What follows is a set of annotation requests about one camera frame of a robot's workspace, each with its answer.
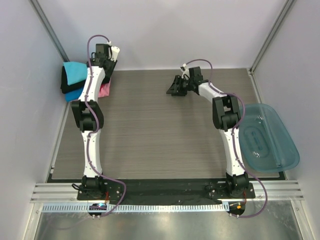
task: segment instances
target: white wall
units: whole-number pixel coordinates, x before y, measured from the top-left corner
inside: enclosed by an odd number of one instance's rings
[[[0,235],[20,240],[64,110],[62,59],[27,0],[0,10]]]
[[[300,153],[298,179],[320,238],[320,1],[297,0],[255,76]]]
[[[135,70],[178,68],[195,58],[207,58],[215,68],[251,67],[285,1],[39,0],[39,3],[70,60],[86,61],[87,39],[104,34],[121,49],[117,69]]]

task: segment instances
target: gray wood surface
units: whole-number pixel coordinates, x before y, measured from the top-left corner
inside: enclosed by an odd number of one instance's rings
[[[208,70],[202,71],[209,76]],[[166,95],[179,70],[115,71],[110,96],[98,103],[103,173],[112,178],[223,178],[226,156],[212,122],[212,105],[195,93]],[[256,103],[245,69],[215,69],[214,85]],[[53,179],[80,179],[85,166],[81,133],[69,109]],[[259,173],[259,177],[278,177]]]

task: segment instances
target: gray floor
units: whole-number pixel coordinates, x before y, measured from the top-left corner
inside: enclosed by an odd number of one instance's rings
[[[246,203],[244,215],[263,201]],[[269,201],[258,216],[236,219],[222,212],[111,214],[100,220],[87,213],[42,213],[35,240],[302,240],[290,201]]]
[[[104,115],[100,161],[105,175],[122,179],[225,177],[225,150],[212,122],[212,105],[192,92],[185,97],[166,95],[176,74],[180,72],[114,72],[110,96],[98,101]],[[256,103],[245,69],[216,69],[212,81],[222,91],[237,93],[246,104]],[[84,166],[83,140],[70,109],[52,178],[80,179]]]

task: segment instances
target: plastic bin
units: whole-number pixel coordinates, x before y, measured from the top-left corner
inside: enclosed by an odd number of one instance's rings
[[[266,104],[248,104],[239,126],[241,152],[263,173],[282,172],[299,163],[299,152],[277,112]]]

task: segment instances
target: blue cloth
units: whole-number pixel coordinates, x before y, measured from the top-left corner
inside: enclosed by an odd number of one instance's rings
[[[86,64],[76,61],[68,61],[64,62],[63,66],[66,72],[67,84],[69,86],[87,79],[88,70]]]
[[[74,91],[66,93],[64,95],[65,96],[65,100],[67,102],[71,102],[73,100],[77,100],[80,97],[80,95],[81,95],[83,90],[84,90],[84,88],[82,87],[80,89],[77,89],[77,90],[74,90]]]

